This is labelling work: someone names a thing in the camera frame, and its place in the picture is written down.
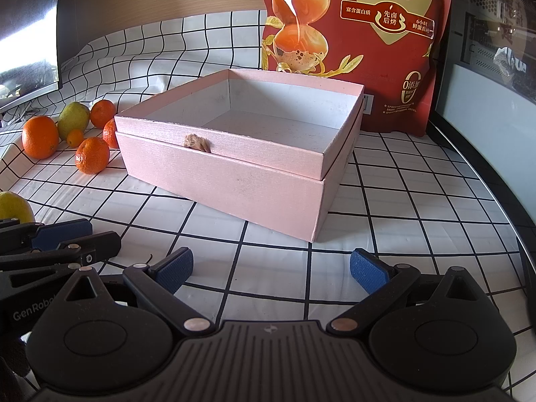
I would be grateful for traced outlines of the red snack bag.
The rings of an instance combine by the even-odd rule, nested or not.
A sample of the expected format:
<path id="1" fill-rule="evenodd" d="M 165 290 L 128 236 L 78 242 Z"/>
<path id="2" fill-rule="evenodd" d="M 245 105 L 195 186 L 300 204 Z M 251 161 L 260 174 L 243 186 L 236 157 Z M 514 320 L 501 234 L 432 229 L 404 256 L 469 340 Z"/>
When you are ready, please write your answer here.
<path id="1" fill-rule="evenodd" d="M 424 135 L 452 0 L 263 1 L 263 70 L 361 84 L 364 131 Z"/>

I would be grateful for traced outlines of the yellow green pear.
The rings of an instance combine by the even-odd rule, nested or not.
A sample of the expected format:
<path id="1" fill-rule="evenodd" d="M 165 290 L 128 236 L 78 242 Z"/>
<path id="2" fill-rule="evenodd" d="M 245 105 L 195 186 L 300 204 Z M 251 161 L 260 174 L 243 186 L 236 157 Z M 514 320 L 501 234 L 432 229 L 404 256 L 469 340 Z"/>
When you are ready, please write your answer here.
<path id="1" fill-rule="evenodd" d="M 20 223 L 35 221 L 30 204 L 14 192 L 0 192 L 0 219 L 17 218 Z"/>

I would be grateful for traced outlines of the curved monitor left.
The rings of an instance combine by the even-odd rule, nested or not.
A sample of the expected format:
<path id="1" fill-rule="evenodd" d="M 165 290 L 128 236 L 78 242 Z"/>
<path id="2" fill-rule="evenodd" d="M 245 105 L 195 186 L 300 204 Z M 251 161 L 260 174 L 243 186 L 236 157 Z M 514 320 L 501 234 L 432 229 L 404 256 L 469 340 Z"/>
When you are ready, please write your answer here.
<path id="1" fill-rule="evenodd" d="M 1 111 L 61 87 L 59 0 L 1 0 Z"/>

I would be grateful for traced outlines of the tiny kumquat orange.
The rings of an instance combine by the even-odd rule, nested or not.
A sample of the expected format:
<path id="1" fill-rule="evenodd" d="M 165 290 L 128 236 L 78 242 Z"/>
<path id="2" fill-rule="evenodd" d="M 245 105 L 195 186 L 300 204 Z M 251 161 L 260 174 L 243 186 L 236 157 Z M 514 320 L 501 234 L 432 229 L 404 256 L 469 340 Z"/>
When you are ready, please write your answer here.
<path id="1" fill-rule="evenodd" d="M 77 148 L 84 140 L 84 133 L 78 128 L 72 129 L 65 138 L 67 145 L 70 148 Z"/>

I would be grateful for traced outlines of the computer case right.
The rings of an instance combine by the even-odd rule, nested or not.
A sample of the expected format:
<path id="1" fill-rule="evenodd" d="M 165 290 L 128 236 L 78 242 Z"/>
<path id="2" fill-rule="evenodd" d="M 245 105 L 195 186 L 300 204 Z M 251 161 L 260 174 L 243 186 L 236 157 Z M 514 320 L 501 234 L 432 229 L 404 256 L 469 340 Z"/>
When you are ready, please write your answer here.
<path id="1" fill-rule="evenodd" d="M 518 230 L 535 227 L 535 0 L 451 0 L 435 124 Z"/>

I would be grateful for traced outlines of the mandarin orange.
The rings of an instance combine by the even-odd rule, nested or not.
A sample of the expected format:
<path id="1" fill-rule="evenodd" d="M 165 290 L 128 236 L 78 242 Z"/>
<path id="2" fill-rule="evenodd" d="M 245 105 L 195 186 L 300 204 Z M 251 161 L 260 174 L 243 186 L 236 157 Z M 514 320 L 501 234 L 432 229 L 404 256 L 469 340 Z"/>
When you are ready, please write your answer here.
<path id="1" fill-rule="evenodd" d="M 75 165 L 81 173 L 96 174 L 106 168 L 110 157 L 108 144 L 99 137 L 85 139 L 78 146 Z"/>
<path id="2" fill-rule="evenodd" d="M 94 127 L 102 129 L 115 116 L 116 107 L 110 100 L 102 99 L 93 104 L 90 121 Z"/>

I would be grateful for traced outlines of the large orange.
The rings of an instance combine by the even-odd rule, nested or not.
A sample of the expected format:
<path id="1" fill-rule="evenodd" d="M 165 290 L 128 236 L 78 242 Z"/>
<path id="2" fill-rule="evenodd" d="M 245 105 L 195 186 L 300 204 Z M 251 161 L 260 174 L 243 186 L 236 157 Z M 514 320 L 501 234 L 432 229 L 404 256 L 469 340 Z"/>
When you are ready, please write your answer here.
<path id="1" fill-rule="evenodd" d="M 59 144 L 55 122 L 48 116 L 35 116 L 23 126 L 22 144 L 24 152 L 37 160 L 53 155 Z"/>

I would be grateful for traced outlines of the pink gift box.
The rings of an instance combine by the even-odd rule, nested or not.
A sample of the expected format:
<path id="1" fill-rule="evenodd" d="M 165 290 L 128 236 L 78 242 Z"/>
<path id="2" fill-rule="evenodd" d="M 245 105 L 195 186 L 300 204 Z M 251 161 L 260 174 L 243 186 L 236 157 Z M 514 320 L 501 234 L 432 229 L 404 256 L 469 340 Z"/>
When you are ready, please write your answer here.
<path id="1" fill-rule="evenodd" d="M 358 83 L 228 69 L 115 118 L 128 173 L 265 228 L 314 241 L 363 116 Z"/>

